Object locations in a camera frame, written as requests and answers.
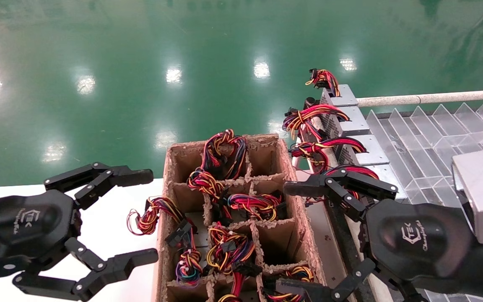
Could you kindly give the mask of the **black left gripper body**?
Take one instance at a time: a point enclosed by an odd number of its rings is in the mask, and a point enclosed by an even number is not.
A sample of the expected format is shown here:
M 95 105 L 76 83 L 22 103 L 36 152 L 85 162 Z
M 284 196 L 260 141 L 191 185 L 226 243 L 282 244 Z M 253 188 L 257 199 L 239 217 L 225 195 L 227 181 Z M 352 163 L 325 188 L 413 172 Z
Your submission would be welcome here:
M 60 191 L 0 198 L 0 277 L 51 269 L 68 256 L 65 242 L 81 225 L 75 201 Z

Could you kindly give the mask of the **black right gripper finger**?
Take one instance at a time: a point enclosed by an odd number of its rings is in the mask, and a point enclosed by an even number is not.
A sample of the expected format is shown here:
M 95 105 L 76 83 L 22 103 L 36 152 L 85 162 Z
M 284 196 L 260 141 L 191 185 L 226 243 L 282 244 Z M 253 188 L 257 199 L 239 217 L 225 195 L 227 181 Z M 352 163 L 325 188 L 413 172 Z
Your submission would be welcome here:
M 365 221 L 368 208 L 354 197 L 351 191 L 376 200 L 394 200 L 397 187 L 365 174 L 347 170 L 335 171 L 331 174 L 312 174 L 303 182 L 287 181 L 283 186 L 283 192 L 286 195 L 326 197 L 337 203 L 344 214 L 354 222 Z
M 294 279 L 278 279 L 275 282 L 276 291 L 282 294 L 300 296 L 305 302 L 345 302 L 347 298 L 361 285 L 367 277 L 376 271 L 373 260 L 364 259 L 335 288 L 318 283 L 298 281 Z

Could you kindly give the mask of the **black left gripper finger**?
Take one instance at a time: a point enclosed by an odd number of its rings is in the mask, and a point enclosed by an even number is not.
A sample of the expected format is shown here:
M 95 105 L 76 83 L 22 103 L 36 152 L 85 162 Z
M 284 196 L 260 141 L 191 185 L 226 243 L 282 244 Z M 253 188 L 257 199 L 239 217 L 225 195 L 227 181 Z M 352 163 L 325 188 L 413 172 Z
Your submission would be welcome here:
M 13 279 L 13 285 L 21 292 L 33 296 L 88 302 L 105 286 L 127 280 L 137 266 L 153 264 L 158 260 L 155 248 L 119 254 L 102 260 L 75 237 L 65 242 L 65 250 L 89 268 L 90 272 L 86 277 L 78 281 L 56 279 L 40 276 L 39 270 L 29 269 L 17 275 Z
M 86 210 L 114 187 L 133 187 L 153 181 L 151 169 L 131 170 L 128 166 L 107 166 L 95 162 L 44 181 L 46 190 L 62 193 L 82 187 L 74 195 L 76 208 Z

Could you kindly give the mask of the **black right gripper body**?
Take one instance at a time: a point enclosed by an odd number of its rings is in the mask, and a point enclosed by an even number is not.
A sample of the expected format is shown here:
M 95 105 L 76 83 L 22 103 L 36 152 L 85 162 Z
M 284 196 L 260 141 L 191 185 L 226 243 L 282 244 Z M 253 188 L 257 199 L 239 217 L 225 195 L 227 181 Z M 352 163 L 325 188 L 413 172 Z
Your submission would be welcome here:
M 459 208 L 385 199 L 364 214 L 360 239 L 391 287 L 483 297 L 483 244 Z

